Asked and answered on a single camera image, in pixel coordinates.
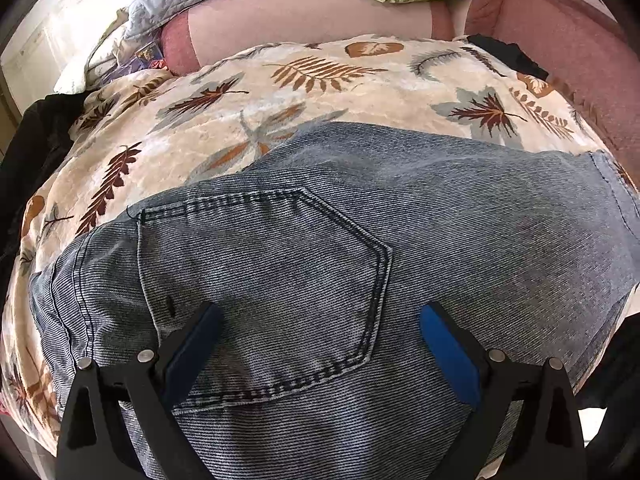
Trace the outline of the grey-blue denim pants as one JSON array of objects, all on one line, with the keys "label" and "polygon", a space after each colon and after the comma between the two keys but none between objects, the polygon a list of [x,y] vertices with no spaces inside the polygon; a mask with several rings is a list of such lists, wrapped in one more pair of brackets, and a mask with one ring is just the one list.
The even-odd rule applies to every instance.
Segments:
[{"label": "grey-blue denim pants", "polygon": [[424,479],[468,409],[423,306],[579,382],[638,283],[639,195],[611,155],[328,122],[129,207],[29,292],[61,399],[78,360],[126,363],[221,310],[174,411],[217,479]]}]

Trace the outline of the black clothing pile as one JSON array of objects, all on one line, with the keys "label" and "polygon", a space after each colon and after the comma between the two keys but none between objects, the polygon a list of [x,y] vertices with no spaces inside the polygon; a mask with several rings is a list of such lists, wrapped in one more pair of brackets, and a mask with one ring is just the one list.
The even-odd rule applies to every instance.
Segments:
[{"label": "black clothing pile", "polygon": [[51,94],[23,115],[1,163],[1,287],[6,288],[26,204],[70,151],[70,127],[84,112],[88,94]]}]

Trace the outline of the cream leaf-print fleece blanket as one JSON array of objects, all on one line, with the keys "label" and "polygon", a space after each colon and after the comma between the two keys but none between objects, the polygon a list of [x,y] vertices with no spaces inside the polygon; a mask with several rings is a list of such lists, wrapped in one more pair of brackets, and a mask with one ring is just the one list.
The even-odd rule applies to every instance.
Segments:
[{"label": "cream leaf-print fleece blanket", "polygon": [[88,93],[70,151],[26,204],[3,289],[2,412],[55,448],[53,378],[28,307],[32,274],[138,200],[241,170],[298,128],[332,120],[528,152],[612,152],[548,80],[511,70],[466,38],[262,44],[182,77],[120,77]]}]

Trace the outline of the white cloth behind sofa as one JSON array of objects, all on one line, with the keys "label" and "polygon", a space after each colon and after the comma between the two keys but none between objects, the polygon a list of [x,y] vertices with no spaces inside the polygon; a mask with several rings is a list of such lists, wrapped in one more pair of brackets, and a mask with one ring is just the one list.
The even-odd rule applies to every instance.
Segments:
[{"label": "white cloth behind sofa", "polygon": [[129,15],[118,9],[96,44],[76,55],[54,85],[57,94],[77,94],[96,90],[109,82],[140,70],[166,70],[160,33],[127,39]]}]

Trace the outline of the black garment at sofa corner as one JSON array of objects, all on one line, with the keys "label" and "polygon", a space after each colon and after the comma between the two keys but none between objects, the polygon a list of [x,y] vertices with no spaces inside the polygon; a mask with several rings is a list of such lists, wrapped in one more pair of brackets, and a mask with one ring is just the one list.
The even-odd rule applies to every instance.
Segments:
[{"label": "black garment at sofa corner", "polygon": [[473,46],[491,54],[494,58],[498,58],[511,70],[543,81],[549,77],[549,73],[529,58],[517,44],[506,44],[503,41],[480,34],[469,35],[466,40]]}]

